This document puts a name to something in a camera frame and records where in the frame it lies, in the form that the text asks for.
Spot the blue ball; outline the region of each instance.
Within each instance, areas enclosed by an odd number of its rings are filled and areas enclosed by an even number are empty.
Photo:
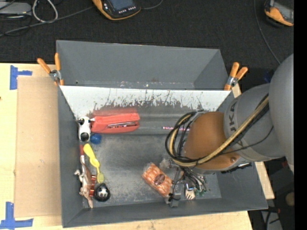
[[[100,134],[92,134],[91,137],[90,137],[90,141],[93,143],[93,144],[100,144],[101,142],[101,135]]]

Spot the orange snack bag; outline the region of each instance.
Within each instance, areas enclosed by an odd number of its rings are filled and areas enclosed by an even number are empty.
[[[142,178],[163,197],[167,197],[172,186],[172,180],[154,163],[142,174]]]

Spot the orange device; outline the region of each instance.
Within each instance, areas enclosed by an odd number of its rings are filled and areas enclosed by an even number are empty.
[[[266,0],[264,3],[264,12],[268,18],[273,19],[280,25],[294,25],[294,10],[287,8],[275,0]]]
[[[109,20],[129,18],[141,11],[134,0],[92,0],[98,10]]]

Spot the panda toy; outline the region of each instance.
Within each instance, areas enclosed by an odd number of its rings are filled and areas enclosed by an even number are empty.
[[[111,196],[105,183],[101,183],[94,192],[94,198],[100,202],[106,202]]]

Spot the small toy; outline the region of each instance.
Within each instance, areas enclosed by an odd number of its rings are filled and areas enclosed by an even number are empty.
[[[94,198],[100,202],[106,202],[111,197],[110,190],[107,188],[105,183],[101,183],[94,193]]]
[[[90,141],[91,119],[87,116],[80,117],[77,121],[79,125],[79,140]]]
[[[99,171],[100,163],[99,163],[98,159],[96,158],[94,151],[93,151],[92,147],[90,146],[90,144],[88,144],[88,143],[85,144],[84,147],[83,147],[83,150],[84,150],[85,154],[89,157],[91,165],[94,166],[97,169],[97,181],[98,181],[98,183],[104,182],[104,179],[105,179],[104,174]]]
[[[82,183],[79,194],[81,196],[84,196],[88,201],[89,207],[93,208],[92,198],[94,196],[94,186],[96,182],[96,176],[91,175],[89,169],[85,165],[83,145],[80,145],[80,154],[81,154],[80,163],[82,166],[82,173],[80,173],[80,170],[76,170],[74,174],[79,176],[79,180]]]

